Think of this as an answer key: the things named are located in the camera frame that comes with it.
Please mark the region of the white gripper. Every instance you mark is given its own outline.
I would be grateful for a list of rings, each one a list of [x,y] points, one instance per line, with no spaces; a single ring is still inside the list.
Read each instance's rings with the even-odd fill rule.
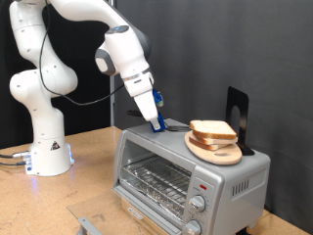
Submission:
[[[153,76],[150,72],[141,73],[135,78],[124,81],[129,95],[135,100],[142,116],[150,121],[153,131],[160,130],[160,123],[157,119],[157,106],[153,95]]]

